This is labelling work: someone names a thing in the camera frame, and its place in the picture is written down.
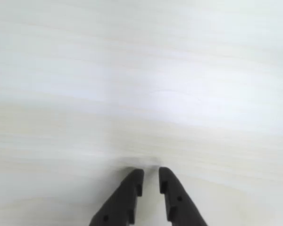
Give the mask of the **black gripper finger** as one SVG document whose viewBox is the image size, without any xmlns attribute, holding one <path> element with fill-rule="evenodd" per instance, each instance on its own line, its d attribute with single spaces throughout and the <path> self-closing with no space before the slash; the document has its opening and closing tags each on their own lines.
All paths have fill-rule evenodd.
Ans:
<svg viewBox="0 0 283 226">
<path fill-rule="evenodd" d="M 167 167 L 159 168 L 159 191 L 165 197 L 166 217 L 173 226 L 207 226 L 182 183 Z"/>
<path fill-rule="evenodd" d="M 133 169 L 92 217 L 91 226 L 135 224 L 137 198 L 142 196 L 143 169 Z"/>
</svg>

